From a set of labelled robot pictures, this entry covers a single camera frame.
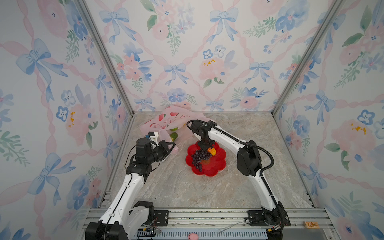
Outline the pink plastic bag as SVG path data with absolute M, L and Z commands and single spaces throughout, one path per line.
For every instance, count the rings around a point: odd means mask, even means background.
M 146 122 L 140 127 L 142 134 L 147 135 L 148 132 L 158 132 L 159 141 L 172 142 L 170 134 L 177 133 L 178 138 L 174 141 L 176 144 L 172 154 L 177 154 L 182 144 L 192 138 L 194 134 L 187 127 L 187 122 L 190 120 L 202 120 L 205 122 L 211 119 L 207 118 L 202 113 L 191 112 L 187 109 L 170 106 L 158 114 L 154 119 Z

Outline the red-yellow mango fruit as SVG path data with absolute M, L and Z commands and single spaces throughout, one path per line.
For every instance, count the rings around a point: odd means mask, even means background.
M 217 154 L 215 148 L 208 148 L 208 149 L 207 149 L 207 152 L 210 153 L 212 156 L 215 156 L 215 155 Z

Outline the dark grape bunch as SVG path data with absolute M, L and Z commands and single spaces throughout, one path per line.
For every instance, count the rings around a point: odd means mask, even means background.
M 202 161 L 209 160 L 213 155 L 208 152 L 204 151 L 202 149 L 197 150 L 193 155 L 192 155 L 192 164 L 193 166 L 199 171 L 203 171 L 203 166 L 202 166 Z

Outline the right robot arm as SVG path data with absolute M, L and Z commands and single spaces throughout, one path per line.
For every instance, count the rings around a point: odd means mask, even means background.
M 274 157 L 254 141 L 241 140 L 221 129 L 215 122 L 191 120 L 187 127 L 197 137 L 198 146 L 208 150 L 215 143 L 227 148 L 237 156 L 238 171 L 248 177 L 254 186 L 260 201 L 260 211 L 250 211 L 246 224 L 257 227 L 269 227 L 271 231 L 281 231 L 291 225 L 290 218 L 276 195 L 273 193 L 264 171 L 273 167 Z

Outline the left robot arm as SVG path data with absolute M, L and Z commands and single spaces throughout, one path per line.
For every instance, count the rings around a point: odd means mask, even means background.
M 140 227 L 155 222 L 153 203 L 135 199 L 153 171 L 152 164 L 165 160 L 175 146 L 173 142 L 157 142 L 154 136 L 137 140 L 120 190 L 98 222 L 88 224 L 86 240 L 133 240 Z

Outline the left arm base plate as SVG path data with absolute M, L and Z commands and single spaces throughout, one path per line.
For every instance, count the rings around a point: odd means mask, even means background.
M 155 227 L 167 227 L 169 222 L 168 210 L 154 210 L 151 215 L 151 225 Z

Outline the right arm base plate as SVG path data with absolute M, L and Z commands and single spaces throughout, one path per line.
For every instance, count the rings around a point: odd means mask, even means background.
M 268 210 L 248 210 L 246 220 L 252 227 L 274 227 L 277 228 L 284 224 L 284 227 L 291 226 L 290 218 L 286 211 L 282 214 L 277 209 L 274 211 Z

